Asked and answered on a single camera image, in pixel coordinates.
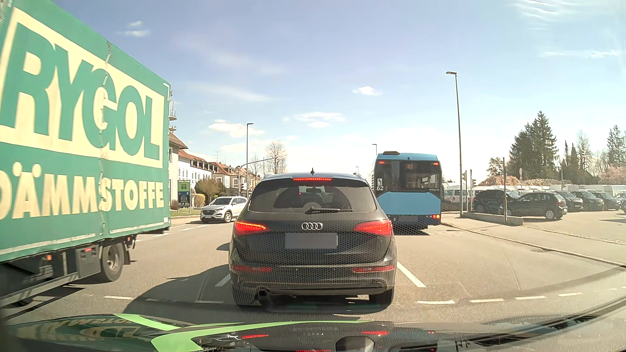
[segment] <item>roof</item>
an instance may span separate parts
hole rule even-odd
[[[424,160],[429,162],[437,162],[439,159],[435,154],[420,154],[420,153],[400,153],[399,155],[386,155],[378,153],[377,159],[385,160]]]
[[[170,132],[170,143],[177,145],[179,149],[188,149],[187,145],[183,143],[174,133]]]
[[[338,172],[316,172],[311,175],[310,172],[289,172],[289,173],[276,173],[274,175],[269,175],[264,177],[261,181],[264,180],[277,180],[277,179],[292,179],[296,177],[330,177],[330,178],[342,178],[342,179],[351,179],[351,180],[359,180],[363,181],[363,178],[357,175],[352,175],[349,173],[338,173]]]

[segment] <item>blue bus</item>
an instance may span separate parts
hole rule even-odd
[[[436,155],[380,153],[366,178],[394,225],[424,230],[441,224],[443,188]]]

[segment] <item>tail light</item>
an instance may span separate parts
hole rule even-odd
[[[246,266],[246,265],[239,265],[239,264],[234,264],[232,266],[232,268],[235,271],[252,271],[252,272],[270,272],[270,271],[272,271],[271,267],[265,267],[265,266],[255,267],[255,266]]]
[[[394,264],[385,265],[385,266],[369,266],[369,267],[353,267],[353,272],[381,272],[381,271],[391,271],[395,267]]]
[[[391,234],[393,233],[391,220],[389,219],[361,222],[354,227],[354,230],[356,232],[367,232],[368,234],[386,237],[391,237]]]
[[[254,224],[253,222],[235,221],[235,237],[242,237],[261,232],[267,232],[269,228],[262,224]]]

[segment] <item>rear bumper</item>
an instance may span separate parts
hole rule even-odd
[[[353,272],[355,267],[388,266],[381,272]],[[233,265],[258,266],[244,262],[230,263],[232,284],[249,294],[267,290],[270,294],[291,296],[379,294],[395,285],[396,261],[333,266],[274,266],[270,272],[233,269]]]

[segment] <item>car hood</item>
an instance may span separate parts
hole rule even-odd
[[[611,332],[621,336],[618,332],[625,327],[622,309],[619,317],[600,317],[625,305],[626,299],[622,299],[583,314],[524,316],[481,324],[338,320],[194,325],[137,314],[102,314],[16,324],[10,326],[9,330],[23,343],[40,343],[39,350],[50,347],[44,343],[53,343],[84,348],[86,351],[111,352],[223,351],[236,347],[249,351],[335,351],[341,341],[358,336],[357,339],[367,338],[372,341],[371,349],[363,351],[392,349],[401,352],[408,348],[416,350],[417,347],[425,348],[420,350],[436,351],[438,346],[447,344],[471,345],[477,348],[476,351],[486,351],[487,347],[511,348],[519,343],[532,345],[542,338],[552,338],[554,344],[548,349],[558,351],[566,338],[563,335],[569,334],[567,338],[577,341],[580,349],[569,347],[563,350],[585,351],[589,346],[580,344],[585,338],[597,341],[596,329],[587,327],[589,331],[585,330],[586,325],[594,323],[594,320],[598,323],[597,328],[601,328],[607,336],[613,336]]]

